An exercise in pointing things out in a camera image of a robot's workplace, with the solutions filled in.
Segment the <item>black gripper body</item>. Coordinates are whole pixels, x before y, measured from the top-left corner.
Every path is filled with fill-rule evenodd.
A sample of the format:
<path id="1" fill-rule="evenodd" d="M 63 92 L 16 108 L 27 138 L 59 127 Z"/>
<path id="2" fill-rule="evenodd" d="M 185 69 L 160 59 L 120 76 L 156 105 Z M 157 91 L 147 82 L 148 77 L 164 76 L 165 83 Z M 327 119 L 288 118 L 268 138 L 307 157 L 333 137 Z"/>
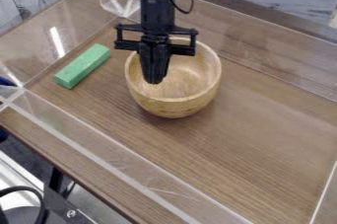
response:
<path id="1" fill-rule="evenodd" d="M 175 24 L 175 0 L 141 0 L 141 23 L 119 24 L 115 47 L 124 50 L 136 50 L 147 55 L 161 53 L 193 56 L 196 52 L 196 29 L 179 27 Z M 188 45 L 173 44 L 171 35 L 189 37 Z"/>

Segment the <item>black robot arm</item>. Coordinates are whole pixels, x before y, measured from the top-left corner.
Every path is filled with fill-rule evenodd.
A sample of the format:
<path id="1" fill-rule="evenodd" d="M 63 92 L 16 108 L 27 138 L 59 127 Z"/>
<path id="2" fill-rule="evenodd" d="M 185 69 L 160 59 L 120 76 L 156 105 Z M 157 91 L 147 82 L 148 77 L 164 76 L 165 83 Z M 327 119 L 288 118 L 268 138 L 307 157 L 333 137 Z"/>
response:
<path id="1" fill-rule="evenodd" d="M 116 26 L 115 48 L 139 53 L 145 81 L 160 84 L 168 76 L 171 57 L 196 53 L 199 31 L 175 24 L 175 11 L 189 14 L 193 5 L 183 10 L 175 0 L 140 0 L 140 3 L 141 23 Z"/>

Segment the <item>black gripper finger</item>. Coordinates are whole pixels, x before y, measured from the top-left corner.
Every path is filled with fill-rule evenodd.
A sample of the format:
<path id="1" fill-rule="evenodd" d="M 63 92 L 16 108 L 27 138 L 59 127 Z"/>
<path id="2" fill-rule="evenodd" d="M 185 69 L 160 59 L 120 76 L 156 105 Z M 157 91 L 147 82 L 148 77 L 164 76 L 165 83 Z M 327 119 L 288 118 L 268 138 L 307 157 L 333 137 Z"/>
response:
<path id="1" fill-rule="evenodd" d="M 155 47 L 147 43 L 140 43 L 140 62 L 143 67 L 144 79 L 149 84 L 156 83 L 156 60 Z"/>
<path id="2" fill-rule="evenodd" d="M 155 83 L 160 84 L 168 75 L 169 69 L 169 45 L 160 43 L 156 46 L 156 70 L 155 70 Z"/>

